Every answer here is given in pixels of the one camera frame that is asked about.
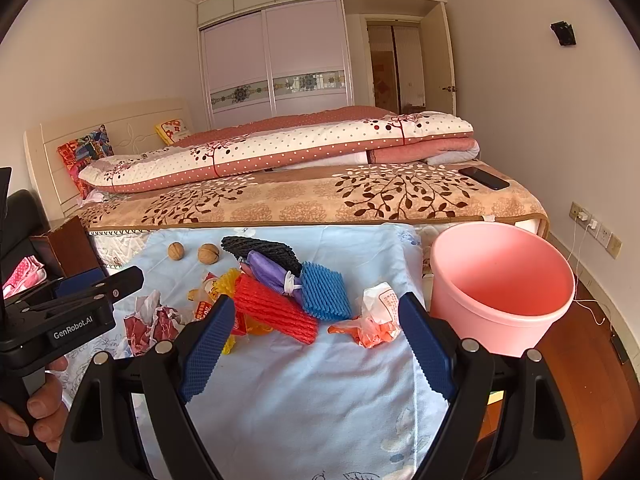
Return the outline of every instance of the metal bolt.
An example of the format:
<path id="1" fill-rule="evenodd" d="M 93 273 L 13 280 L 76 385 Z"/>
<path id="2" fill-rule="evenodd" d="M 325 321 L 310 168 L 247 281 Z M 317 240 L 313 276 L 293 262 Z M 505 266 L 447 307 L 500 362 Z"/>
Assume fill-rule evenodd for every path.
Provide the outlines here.
<path id="1" fill-rule="evenodd" d="M 542 361 L 542 354 L 535 348 L 529 348 L 529 350 L 527 350 L 527 357 L 535 363 Z"/>
<path id="2" fill-rule="evenodd" d="M 475 339 L 469 337 L 462 340 L 462 348 L 467 352 L 477 352 L 480 349 L 480 344 Z"/>
<path id="3" fill-rule="evenodd" d="M 97 365 L 103 365 L 105 364 L 105 362 L 107 362 L 109 360 L 109 354 L 108 352 L 98 352 L 95 356 L 94 356 L 94 363 Z"/>
<path id="4" fill-rule="evenodd" d="M 156 349 L 156 353 L 158 354 L 166 354 L 170 352 L 171 348 L 173 347 L 174 345 L 171 343 L 171 341 L 161 341 L 156 346 L 154 346 L 154 348 Z"/>

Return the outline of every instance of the smartphone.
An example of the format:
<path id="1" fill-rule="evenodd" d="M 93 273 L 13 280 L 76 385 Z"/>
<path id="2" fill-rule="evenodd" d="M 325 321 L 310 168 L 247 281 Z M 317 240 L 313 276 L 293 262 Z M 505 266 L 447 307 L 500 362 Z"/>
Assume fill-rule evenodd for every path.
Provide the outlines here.
<path id="1" fill-rule="evenodd" d="M 490 189 L 498 191 L 499 189 L 504 189 L 505 187 L 509 187 L 509 183 L 506 180 L 503 180 L 491 173 L 487 173 L 486 171 L 480 170 L 479 168 L 475 168 L 474 166 L 469 166 L 468 168 L 462 168 L 458 170 L 458 173 L 463 174 L 464 176 L 468 176 L 472 178 L 476 182 L 487 186 Z"/>

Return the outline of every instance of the wooden headboard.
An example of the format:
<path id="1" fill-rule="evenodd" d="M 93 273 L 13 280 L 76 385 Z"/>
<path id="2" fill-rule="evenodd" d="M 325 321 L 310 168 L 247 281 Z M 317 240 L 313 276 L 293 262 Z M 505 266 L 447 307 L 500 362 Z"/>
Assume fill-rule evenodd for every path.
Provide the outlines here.
<path id="1" fill-rule="evenodd" d="M 101 124 L 116 155 L 158 150 L 164 146 L 155 126 L 182 119 L 193 131 L 184 100 L 158 99 L 116 105 L 41 123 L 24 133 L 24 151 L 31 185 L 40 196 L 49 221 L 71 216 L 78 209 L 78 188 L 66 172 L 58 146 L 82 137 Z"/>

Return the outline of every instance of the purple cloth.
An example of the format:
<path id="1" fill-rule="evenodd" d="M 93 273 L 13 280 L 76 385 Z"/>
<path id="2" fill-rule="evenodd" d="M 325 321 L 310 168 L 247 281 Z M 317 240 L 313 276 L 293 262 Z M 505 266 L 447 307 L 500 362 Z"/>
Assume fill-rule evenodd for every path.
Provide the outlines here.
<path id="1" fill-rule="evenodd" d="M 258 251 L 249 251 L 246 262 L 251 267 L 251 272 L 256 280 L 271 290 L 275 290 L 278 294 L 292 296 L 299 305 L 302 305 L 300 278 L 287 272 Z"/>

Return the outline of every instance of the wooden floor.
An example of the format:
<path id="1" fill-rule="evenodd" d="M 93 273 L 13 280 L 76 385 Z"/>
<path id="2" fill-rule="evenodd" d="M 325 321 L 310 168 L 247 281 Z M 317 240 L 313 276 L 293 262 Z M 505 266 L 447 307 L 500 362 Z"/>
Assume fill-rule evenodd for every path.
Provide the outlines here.
<path id="1" fill-rule="evenodd" d="M 578 298 L 593 299 L 581 283 Z M 597 303 L 585 305 L 602 320 Z M 591 313 L 576 303 L 537 348 L 554 375 L 574 427 L 584 480 L 597 480 L 640 418 L 640 386 L 631 362 L 620 364 L 610 342 L 609 321 L 597 326 Z M 501 404 L 487 407 L 481 437 L 495 431 Z"/>

